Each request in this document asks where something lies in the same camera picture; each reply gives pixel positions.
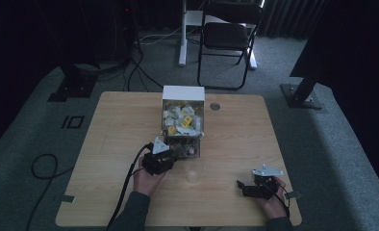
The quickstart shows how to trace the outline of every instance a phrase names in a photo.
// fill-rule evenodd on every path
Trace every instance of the sleeve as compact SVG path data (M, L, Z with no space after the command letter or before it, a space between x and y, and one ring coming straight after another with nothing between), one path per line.
M287 217L273 218L266 223L266 231L292 231L291 221Z
M140 192L131 192L123 212L109 227L109 231L144 231L150 197Z

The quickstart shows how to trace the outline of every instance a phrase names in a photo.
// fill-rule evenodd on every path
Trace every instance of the cardboard box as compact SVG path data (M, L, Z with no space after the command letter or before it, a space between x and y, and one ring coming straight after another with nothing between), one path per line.
M200 156L204 104L203 87L164 86L162 135L180 158Z

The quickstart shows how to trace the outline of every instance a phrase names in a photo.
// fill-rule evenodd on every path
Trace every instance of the wooden table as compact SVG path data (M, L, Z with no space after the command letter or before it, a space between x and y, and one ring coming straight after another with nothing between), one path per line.
M220 105L219 111L210 109ZM114 212L130 164L139 150L160 136L162 94L104 92L62 202L59 226L106 226ZM291 183L270 122L258 95L206 94L205 137L201 159L205 171L196 184L186 181L183 163L170 170L155 195L148 226L263 226L266 217L253 198L243 197L236 180L253 184L251 169L267 164L285 172ZM132 190L133 179L123 202ZM295 199L291 222L301 222Z

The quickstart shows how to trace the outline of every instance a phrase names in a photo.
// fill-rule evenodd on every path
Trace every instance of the chair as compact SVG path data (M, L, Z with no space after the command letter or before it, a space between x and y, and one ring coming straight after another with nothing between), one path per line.
M206 22L207 16L213 16L224 22L214 20ZM201 37L198 52L197 82L206 89L239 90L246 81L247 70L250 66L250 56L253 49L256 32L263 17L263 9L255 3L235 2L210 2L207 1L202 14ZM215 53L203 53L203 46L215 51ZM223 50L237 51L241 54L223 54ZM239 57L238 62L247 54L243 79L237 87L204 86L201 83L202 56L228 56Z

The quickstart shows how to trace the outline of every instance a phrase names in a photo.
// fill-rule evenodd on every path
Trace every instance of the white object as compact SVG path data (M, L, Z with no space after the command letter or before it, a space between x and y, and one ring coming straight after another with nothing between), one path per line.
M263 164L261 167L257 169L253 169L252 173L255 175L260 175L260 176L284 175L284 172L282 170L278 170L274 167L267 166L266 164Z
M153 154L159 154L161 152L169 150L169 145L163 143L158 137L154 140Z
M164 86L163 100L205 101L205 88Z
M190 184L196 184L204 171L204 163L199 158L190 158L184 161L184 171L186 172L187 181Z

